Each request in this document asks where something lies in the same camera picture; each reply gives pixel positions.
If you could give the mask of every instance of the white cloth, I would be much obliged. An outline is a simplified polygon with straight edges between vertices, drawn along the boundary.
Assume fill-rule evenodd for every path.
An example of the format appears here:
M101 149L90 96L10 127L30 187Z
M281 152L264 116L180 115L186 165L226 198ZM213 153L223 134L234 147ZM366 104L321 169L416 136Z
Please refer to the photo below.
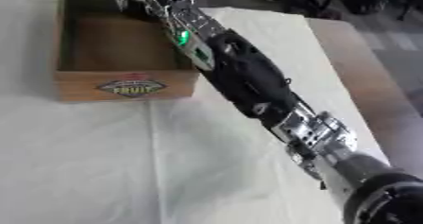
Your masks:
M194 97L54 98L56 0L0 0L0 222L341 223L326 191L203 78ZM299 16L210 9L273 59L317 110L379 147Z

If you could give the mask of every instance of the wooden box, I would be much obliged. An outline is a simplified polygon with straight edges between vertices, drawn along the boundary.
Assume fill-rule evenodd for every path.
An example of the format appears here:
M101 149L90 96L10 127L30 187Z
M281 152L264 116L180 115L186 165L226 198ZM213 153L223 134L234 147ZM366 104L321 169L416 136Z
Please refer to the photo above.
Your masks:
M190 96L198 73L161 25L114 0L60 0L55 79L64 101Z

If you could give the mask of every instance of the silver metal part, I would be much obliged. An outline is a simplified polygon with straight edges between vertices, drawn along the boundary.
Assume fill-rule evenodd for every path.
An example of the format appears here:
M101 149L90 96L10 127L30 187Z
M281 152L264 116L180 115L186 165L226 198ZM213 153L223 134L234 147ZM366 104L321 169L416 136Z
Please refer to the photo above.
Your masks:
M313 165L339 206L343 206L364 182L390 171L390 167L379 160L359 152L351 152L337 143L327 148L333 151L318 155L313 160Z
M194 0L171 0L165 10L174 43L191 58L195 66L212 70L214 56L205 42L223 33L225 28L195 6ZM184 31L189 32L190 38L184 44L178 43L178 37Z
M348 158L357 148L353 131L328 112L315 114L299 102L272 132L287 144L287 152L313 178L320 180L313 160L323 158L334 165Z

